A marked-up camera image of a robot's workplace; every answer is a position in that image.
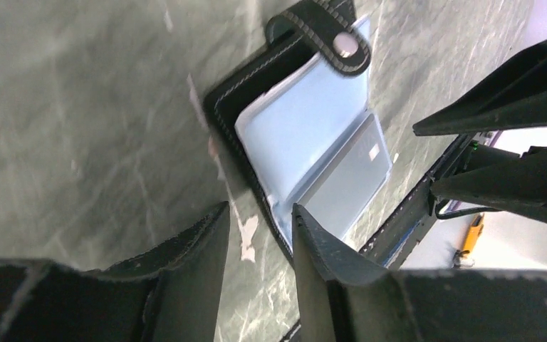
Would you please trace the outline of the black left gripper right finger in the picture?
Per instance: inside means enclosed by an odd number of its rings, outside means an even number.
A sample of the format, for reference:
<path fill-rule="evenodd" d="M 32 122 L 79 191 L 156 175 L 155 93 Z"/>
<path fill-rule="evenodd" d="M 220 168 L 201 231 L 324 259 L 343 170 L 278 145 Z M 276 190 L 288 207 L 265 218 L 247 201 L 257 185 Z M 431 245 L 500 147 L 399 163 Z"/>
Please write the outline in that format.
<path fill-rule="evenodd" d="M 302 341 L 547 341 L 547 271 L 391 271 L 292 215 Z"/>

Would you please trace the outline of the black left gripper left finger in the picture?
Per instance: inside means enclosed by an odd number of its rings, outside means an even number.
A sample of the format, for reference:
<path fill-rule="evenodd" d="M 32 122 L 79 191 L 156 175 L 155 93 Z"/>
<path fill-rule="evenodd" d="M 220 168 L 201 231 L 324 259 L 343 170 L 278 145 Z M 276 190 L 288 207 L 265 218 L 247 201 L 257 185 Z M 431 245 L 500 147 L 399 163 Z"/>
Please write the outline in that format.
<path fill-rule="evenodd" d="M 0 259 L 0 341 L 212 341 L 229 230 L 221 202 L 104 270 Z"/>

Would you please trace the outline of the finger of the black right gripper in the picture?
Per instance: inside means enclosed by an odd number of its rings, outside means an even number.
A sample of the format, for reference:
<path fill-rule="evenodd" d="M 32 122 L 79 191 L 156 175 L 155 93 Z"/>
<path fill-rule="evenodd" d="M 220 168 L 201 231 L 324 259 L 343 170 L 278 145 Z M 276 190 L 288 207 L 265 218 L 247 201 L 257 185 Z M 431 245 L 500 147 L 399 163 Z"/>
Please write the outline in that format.
<path fill-rule="evenodd" d="M 459 173 L 431 187 L 435 197 L 511 212 L 547 224 L 547 147 L 524 154 L 472 147 Z"/>
<path fill-rule="evenodd" d="M 547 127 L 547 40 L 518 52 L 412 129 L 433 136 L 537 127 Z"/>

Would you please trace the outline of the black VIP card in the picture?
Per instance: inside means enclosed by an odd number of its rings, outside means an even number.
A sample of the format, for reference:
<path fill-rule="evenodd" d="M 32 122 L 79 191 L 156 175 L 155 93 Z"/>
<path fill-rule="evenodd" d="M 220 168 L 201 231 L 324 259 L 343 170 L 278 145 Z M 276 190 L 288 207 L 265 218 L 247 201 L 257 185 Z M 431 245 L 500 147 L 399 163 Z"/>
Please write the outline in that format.
<path fill-rule="evenodd" d="M 378 116 L 365 113 L 298 203 L 343 239 L 387 182 L 391 168 Z"/>

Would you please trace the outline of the black leather card holder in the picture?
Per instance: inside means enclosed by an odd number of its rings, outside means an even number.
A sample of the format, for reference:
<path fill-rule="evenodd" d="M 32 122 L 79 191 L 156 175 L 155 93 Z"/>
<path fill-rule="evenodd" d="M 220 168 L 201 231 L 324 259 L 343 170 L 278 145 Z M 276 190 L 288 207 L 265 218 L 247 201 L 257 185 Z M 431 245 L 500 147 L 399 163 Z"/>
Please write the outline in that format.
<path fill-rule="evenodd" d="M 267 23 L 264 49 L 204 98 L 287 258 L 293 206 L 374 113 L 369 33 L 353 1 L 299 1 Z"/>

